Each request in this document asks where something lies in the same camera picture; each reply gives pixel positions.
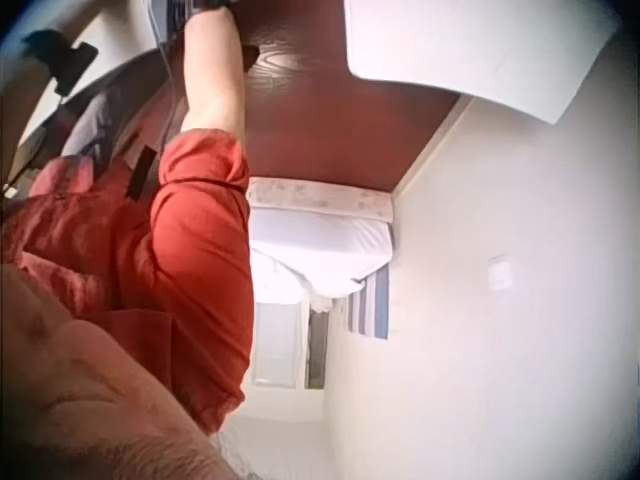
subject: person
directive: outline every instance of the person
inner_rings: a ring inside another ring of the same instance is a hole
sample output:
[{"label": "person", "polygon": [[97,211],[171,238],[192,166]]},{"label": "person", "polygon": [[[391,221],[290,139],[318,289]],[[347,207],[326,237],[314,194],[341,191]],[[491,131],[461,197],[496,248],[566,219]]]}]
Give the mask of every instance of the person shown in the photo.
[{"label": "person", "polygon": [[236,478],[206,435],[252,343],[244,72],[227,2],[205,3],[150,207],[122,159],[65,157],[4,218],[3,478]]}]

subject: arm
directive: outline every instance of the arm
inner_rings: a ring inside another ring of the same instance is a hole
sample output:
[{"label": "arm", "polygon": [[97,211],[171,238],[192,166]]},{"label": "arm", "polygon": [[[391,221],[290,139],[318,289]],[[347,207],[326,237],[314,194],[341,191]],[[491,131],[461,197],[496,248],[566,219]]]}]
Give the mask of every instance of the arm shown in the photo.
[{"label": "arm", "polygon": [[231,12],[203,12],[185,27],[184,77],[189,112],[182,131],[218,128],[244,144],[242,47]]},{"label": "arm", "polygon": [[186,28],[191,110],[160,162],[161,188],[142,244],[149,282],[172,314],[171,385],[208,431],[243,399],[253,335],[249,171],[243,138],[242,58],[230,13],[194,16]]}]

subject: blue striped curtain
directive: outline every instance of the blue striped curtain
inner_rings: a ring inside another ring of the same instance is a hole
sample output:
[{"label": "blue striped curtain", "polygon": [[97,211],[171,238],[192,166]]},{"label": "blue striped curtain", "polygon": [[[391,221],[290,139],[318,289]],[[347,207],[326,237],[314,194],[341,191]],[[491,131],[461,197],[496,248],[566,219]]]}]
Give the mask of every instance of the blue striped curtain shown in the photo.
[{"label": "blue striped curtain", "polygon": [[389,265],[364,280],[364,288],[349,296],[347,328],[366,337],[389,338]]}]

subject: light switch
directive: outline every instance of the light switch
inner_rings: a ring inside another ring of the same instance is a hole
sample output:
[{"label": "light switch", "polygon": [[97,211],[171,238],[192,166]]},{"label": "light switch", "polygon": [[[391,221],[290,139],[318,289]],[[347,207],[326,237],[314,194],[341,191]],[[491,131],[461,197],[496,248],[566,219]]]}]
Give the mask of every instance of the light switch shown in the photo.
[{"label": "light switch", "polygon": [[511,259],[500,255],[489,260],[489,288],[494,292],[513,288]]}]

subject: red sleeve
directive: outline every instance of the red sleeve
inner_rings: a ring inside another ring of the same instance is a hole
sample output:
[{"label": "red sleeve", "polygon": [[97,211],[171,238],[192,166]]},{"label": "red sleeve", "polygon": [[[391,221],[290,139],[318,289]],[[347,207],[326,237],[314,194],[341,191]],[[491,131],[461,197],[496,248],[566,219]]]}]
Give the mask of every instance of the red sleeve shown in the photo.
[{"label": "red sleeve", "polygon": [[175,318],[171,387],[207,430],[244,399],[253,289],[241,145],[219,130],[181,134],[160,164],[151,209],[153,290]]}]

